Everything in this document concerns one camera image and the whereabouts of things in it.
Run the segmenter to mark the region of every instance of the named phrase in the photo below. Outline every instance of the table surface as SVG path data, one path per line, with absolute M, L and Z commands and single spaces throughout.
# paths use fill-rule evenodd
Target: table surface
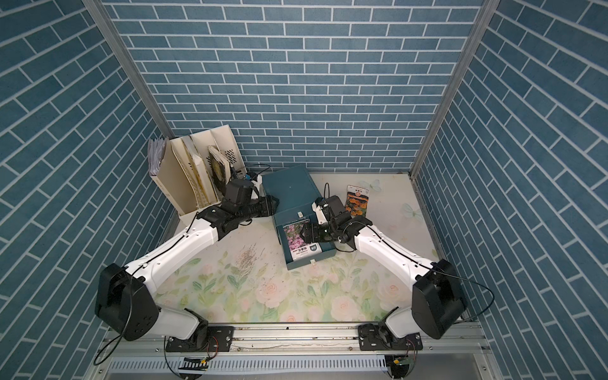
M 311 177 L 321 193 L 327 182 L 343 202 L 348 185 L 369 188 L 367 218 L 404 247 L 437 258 L 407 174 Z M 359 251 L 288 271 L 272 222 L 257 221 L 201 251 L 154 298 L 160 305 L 190 308 L 213 323 L 251 323 L 379 320 L 395 306 L 409 306 L 411 297 L 408 286 Z

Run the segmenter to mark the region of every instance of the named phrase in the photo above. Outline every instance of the aluminum frame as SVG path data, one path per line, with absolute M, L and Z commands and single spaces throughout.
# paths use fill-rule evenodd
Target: aluminum frame
M 376 358 L 377 355 L 399 354 L 405 351 L 361 351 L 359 349 L 356 323 L 231 323 L 235 328 L 232 346 L 229 352 L 220 353 L 226 356 L 352 356 Z M 211 326 L 226 326 L 212 323 Z M 109 333 L 103 343 L 116 336 Z M 478 322 L 465 322 L 448 329 L 441 339 L 433 339 L 421 333 L 423 349 L 418 354 L 474 354 L 483 380 L 497 377 L 484 377 L 491 368 L 489 357 L 492 356 L 488 341 Z M 102 380 L 108 372 L 114 359 L 137 357 L 143 359 L 161 358 L 163 338 L 148 336 L 133 342 L 122 342 L 105 363 L 99 367 L 91 367 L 84 377 L 88 380 Z M 204 357 L 206 354 L 196 353 L 167 353 L 169 361 L 188 356 Z
M 87 11 L 89 11 L 93 21 L 95 21 L 95 24 L 108 43 L 108 46 L 116 56 L 120 66 L 125 71 L 129 81 L 131 81 L 131 84 L 139 94 L 139 97 L 142 99 L 143 105 L 152 116 L 152 119 L 154 119 L 158 129 L 166 138 L 175 138 L 175 133 L 173 133 L 173 130 L 167 122 L 165 115 L 162 113 L 158 103 L 156 103 L 156 99 L 154 99 L 154 96 L 150 92 L 148 85 L 143 79 L 141 72 L 135 65 L 135 62 L 133 61 L 129 50 L 126 47 L 125 42 L 120 37 L 118 29 L 116 29 L 116 26 L 110 19 L 110 15 L 103 6 L 101 0 L 82 0 L 82 2 Z
M 429 154 L 429 150 L 433 145 L 435 136 L 437 136 L 439 128 L 441 128 L 441 124 L 446 118 L 447 111 L 452 105 L 452 101 L 454 100 L 454 96 L 456 96 L 458 87 L 460 87 L 460 83 L 465 77 L 466 70 L 473 60 L 473 56 L 479 47 L 479 42 L 481 42 L 483 34 L 486 32 L 486 29 L 488 28 L 490 20 L 492 20 L 492 16 L 494 16 L 494 11 L 498 7 L 499 2 L 500 0 L 485 0 L 481 9 L 479 10 L 479 13 L 477 14 L 475 22 L 473 23 L 473 28 L 471 29 L 471 34 L 469 35 L 469 38 L 466 39 L 465 46 L 462 49 L 458 63 L 456 63 L 456 67 L 454 68 L 454 73 L 450 76 L 446 90 L 441 98 L 441 102 L 435 110 L 433 119 L 430 121 L 429 130 L 423 138 L 422 145 L 418 150 L 416 158 L 414 158 L 414 163 L 410 169 L 410 177 L 412 179 L 416 178 L 420 172 L 420 169 L 422 168 L 424 159 L 426 158 L 427 154 Z

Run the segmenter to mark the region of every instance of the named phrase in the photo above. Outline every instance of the brick wall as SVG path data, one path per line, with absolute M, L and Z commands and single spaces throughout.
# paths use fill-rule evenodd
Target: brick wall
M 100 268 L 154 247 L 172 207 L 157 128 L 80 0 L 0 1 L 0 379 L 83 376 Z
M 317 171 L 410 168 L 481 3 L 104 1 L 177 135 Z
M 502 0 L 418 178 L 505 378 L 608 378 L 607 5 Z

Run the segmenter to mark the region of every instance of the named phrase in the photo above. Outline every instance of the green leaf print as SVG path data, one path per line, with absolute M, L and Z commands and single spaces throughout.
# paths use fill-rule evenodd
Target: green leaf print
M 198 263 L 200 263 L 200 262 L 201 262 L 201 259 L 200 259 L 200 258 L 193 258 L 192 260 L 188 261 L 188 262 L 186 263 L 186 265 L 197 265 L 197 264 L 198 264 Z
M 321 297 L 325 297 L 325 295 L 327 294 L 327 292 L 330 290 L 330 283 L 325 280 L 325 282 L 323 282 L 323 285 L 321 285 Z
M 282 314 L 289 308 L 289 300 L 283 300 L 278 304 L 277 313 Z
M 346 262 L 346 260 L 344 260 L 342 257 L 338 257 L 338 256 L 334 256 L 334 259 L 336 259 L 336 261 L 344 266 L 348 266 L 348 263 Z
M 278 321 L 278 312 L 276 308 L 269 309 L 266 313 L 264 313 L 261 317 L 261 320 L 267 320 L 270 322 Z
M 235 288 L 238 288 L 238 281 L 235 279 L 234 276 L 228 275 L 228 282 Z
M 258 278 L 262 277 L 264 273 L 266 273 L 266 269 L 268 268 L 268 264 L 264 264 L 262 268 L 258 271 Z
M 205 286 L 204 292 L 207 292 L 209 289 L 215 286 L 215 279 L 211 281 L 207 286 Z
M 361 310 L 363 310 L 363 313 L 369 313 L 370 309 L 370 301 L 367 299 L 363 300 L 363 303 L 361 304 Z
M 177 280 L 175 280 L 176 284 L 183 284 L 185 283 L 188 279 L 190 278 L 190 276 L 183 276 L 183 277 L 179 277 Z

